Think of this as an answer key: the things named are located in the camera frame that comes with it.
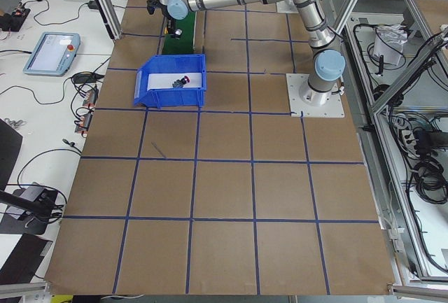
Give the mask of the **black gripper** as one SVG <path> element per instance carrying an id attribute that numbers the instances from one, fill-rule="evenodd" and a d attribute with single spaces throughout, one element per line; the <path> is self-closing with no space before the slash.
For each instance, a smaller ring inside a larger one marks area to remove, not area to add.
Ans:
<path id="1" fill-rule="evenodd" d="M 166 30 L 168 34 L 176 33 L 176 20 L 169 14 L 167 5 L 163 4 L 160 0 L 147 0 L 146 9 L 149 15 L 153 15 L 156 9 L 160 9 L 162 14 L 167 19 Z"/>

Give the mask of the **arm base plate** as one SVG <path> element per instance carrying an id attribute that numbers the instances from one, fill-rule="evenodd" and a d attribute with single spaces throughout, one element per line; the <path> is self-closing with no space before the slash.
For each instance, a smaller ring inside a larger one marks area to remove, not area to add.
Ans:
<path id="1" fill-rule="evenodd" d="M 290 115 L 302 118 L 343 118 L 341 94 L 335 83 L 329 92 L 316 92 L 308 86 L 306 73 L 287 73 Z"/>
<path id="2" fill-rule="evenodd" d="M 278 13 L 293 13 L 293 14 L 297 14 L 298 10 L 296 5 L 294 4 L 293 0 L 283 0 L 283 1 L 279 1 L 276 2 L 276 11 Z"/>

